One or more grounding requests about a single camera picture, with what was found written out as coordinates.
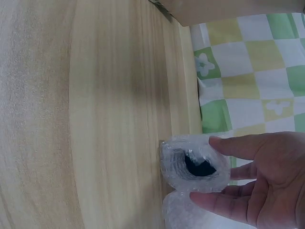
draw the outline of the flower pattern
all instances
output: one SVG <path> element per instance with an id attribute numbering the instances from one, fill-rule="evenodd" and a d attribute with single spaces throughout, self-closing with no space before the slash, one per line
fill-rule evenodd
<path id="1" fill-rule="evenodd" d="M 289 106 L 289 101 L 277 102 L 276 100 L 273 100 L 266 104 L 266 108 L 270 111 L 274 110 L 277 115 L 282 115 L 283 109 Z"/>
<path id="2" fill-rule="evenodd" d="M 200 72 L 202 77 L 206 77 L 210 70 L 215 69 L 215 65 L 209 62 L 205 53 L 201 53 L 199 57 L 195 57 L 196 70 Z"/>

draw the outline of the cardboard box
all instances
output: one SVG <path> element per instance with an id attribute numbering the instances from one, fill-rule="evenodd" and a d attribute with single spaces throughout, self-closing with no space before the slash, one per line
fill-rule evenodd
<path id="1" fill-rule="evenodd" d="M 303 12 L 305 0 L 150 0 L 159 2 L 183 26 L 239 16 Z"/>

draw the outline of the checkered fabric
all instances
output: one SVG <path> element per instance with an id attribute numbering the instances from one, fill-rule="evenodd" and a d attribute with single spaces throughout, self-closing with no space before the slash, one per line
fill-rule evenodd
<path id="1" fill-rule="evenodd" d="M 209 22 L 191 34 L 203 133 L 305 132 L 304 14 Z"/>

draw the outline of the wooden surface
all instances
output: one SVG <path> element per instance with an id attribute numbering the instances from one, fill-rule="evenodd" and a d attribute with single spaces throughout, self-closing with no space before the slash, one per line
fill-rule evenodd
<path id="1" fill-rule="evenodd" d="M 163 228 L 158 141 L 199 133 L 188 28 L 147 0 L 0 0 L 0 228 Z"/>

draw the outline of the bubble wrap roll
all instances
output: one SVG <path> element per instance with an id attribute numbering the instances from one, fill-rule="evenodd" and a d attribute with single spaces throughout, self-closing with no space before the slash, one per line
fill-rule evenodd
<path id="1" fill-rule="evenodd" d="M 161 172 L 169 185 L 179 192 L 219 192 L 230 181 L 229 158 L 216 152 L 204 135 L 175 136 L 160 146 Z M 195 164 L 207 161 L 216 172 L 197 177 L 189 172 L 185 156 Z"/>
<path id="2" fill-rule="evenodd" d="M 163 202 L 167 229 L 202 229 L 214 227 L 215 214 L 197 207 L 190 192 L 220 192 L 230 181 L 229 158 L 215 151 L 204 135 L 175 136 L 160 145 L 161 171 L 166 181 L 176 189 Z M 213 173 L 195 176 L 189 171 L 186 157 L 196 166 L 208 162 Z"/>

